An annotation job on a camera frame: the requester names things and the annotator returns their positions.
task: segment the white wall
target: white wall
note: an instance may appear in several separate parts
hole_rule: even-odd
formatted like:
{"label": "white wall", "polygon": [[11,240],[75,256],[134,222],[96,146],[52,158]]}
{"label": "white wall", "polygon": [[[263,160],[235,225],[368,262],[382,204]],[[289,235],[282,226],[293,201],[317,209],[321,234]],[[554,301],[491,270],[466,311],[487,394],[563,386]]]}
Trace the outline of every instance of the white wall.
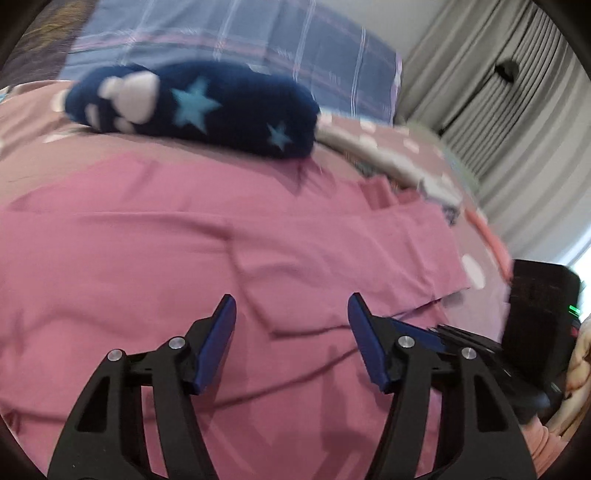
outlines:
{"label": "white wall", "polygon": [[318,0],[406,58],[448,0]]}

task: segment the navy blue pillow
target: navy blue pillow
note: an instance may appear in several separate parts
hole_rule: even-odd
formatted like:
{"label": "navy blue pillow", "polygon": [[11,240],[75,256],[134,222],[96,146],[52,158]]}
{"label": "navy blue pillow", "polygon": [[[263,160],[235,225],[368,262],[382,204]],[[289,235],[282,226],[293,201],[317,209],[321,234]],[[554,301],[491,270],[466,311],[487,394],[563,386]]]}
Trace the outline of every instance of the navy blue pillow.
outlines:
{"label": "navy blue pillow", "polygon": [[303,158],[320,108],[288,77],[241,64],[188,61],[102,67],[68,93],[68,117],[100,132],[174,137],[264,157]]}

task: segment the folded pink fabric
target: folded pink fabric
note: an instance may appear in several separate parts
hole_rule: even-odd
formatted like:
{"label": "folded pink fabric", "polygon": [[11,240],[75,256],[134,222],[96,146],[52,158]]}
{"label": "folded pink fabric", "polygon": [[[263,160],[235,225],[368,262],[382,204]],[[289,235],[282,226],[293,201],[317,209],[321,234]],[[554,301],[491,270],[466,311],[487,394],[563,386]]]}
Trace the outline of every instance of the folded pink fabric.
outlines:
{"label": "folded pink fabric", "polygon": [[[343,328],[346,298],[358,290],[385,314],[466,287],[438,208],[386,186],[338,181],[309,161],[124,155],[9,205],[0,212],[0,413],[25,451],[47,468],[108,350],[152,350],[231,293],[239,314],[220,379],[194,402],[220,477],[363,477],[390,398],[369,383]],[[446,319],[433,303],[409,321]],[[149,392],[144,402],[162,474]],[[433,464],[437,428],[432,416],[420,473]]]}

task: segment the light blue star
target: light blue star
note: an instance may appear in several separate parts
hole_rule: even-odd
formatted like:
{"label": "light blue star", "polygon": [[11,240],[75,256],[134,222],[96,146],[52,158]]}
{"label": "light blue star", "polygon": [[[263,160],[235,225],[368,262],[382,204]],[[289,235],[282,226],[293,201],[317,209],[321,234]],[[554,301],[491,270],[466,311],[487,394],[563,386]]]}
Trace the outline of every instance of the light blue star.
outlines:
{"label": "light blue star", "polygon": [[178,103],[178,109],[174,116],[175,125],[184,127],[187,124],[192,124],[207,135],[205,115],[222,106],[221,103],[205,95],[208,85],[207,79],[199,77],[188,91],[171,89]]}
{"label": "light blue star", "polygon": [[282,152],[285,150],[285,144],[293,143],[292,139],[285,134],[285,123],[280,122],[276,128],[273,128],[269,124],[267,124],[267,127],[269,128],[269,132],[271,133],[268,142],[271,145],[279,147]]}

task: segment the curtain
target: curtain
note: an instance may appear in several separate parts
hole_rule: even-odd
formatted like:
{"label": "curtain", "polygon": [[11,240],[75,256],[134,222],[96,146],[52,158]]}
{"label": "curtain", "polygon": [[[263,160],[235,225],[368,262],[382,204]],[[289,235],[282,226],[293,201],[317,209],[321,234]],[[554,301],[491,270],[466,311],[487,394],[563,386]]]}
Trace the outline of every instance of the curtain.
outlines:
{"label": "curtain", "polygon": [[[503,59],[514,84],[493,74]],[[450,1],[406,62],[399,111],[435,131],[461,111],[442,139],[515,257],[569,262],[589,244],[591,81],[532,2]]]}

